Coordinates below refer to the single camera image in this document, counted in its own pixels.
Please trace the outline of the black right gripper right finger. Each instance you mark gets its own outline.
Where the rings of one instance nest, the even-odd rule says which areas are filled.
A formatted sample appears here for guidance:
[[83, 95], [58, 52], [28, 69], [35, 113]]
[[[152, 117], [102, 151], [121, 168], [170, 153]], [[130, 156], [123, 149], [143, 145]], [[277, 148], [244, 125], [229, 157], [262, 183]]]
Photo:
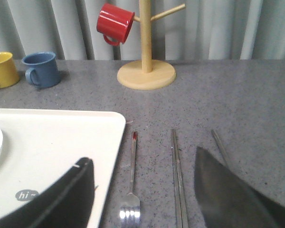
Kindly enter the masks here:
[[250, 187], [197, 147], [196, 199], [208, 228], [285, 228], [285, 207]]

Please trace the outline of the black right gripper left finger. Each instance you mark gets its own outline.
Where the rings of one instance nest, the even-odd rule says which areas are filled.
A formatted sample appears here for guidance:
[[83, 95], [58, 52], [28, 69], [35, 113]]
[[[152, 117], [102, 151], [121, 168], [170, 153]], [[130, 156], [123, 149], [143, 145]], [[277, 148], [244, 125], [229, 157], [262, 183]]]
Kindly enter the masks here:
[[42, 194], [0, 218], [0, 228], [86, 228], [94, 197], [94, 164], [83, 157]]

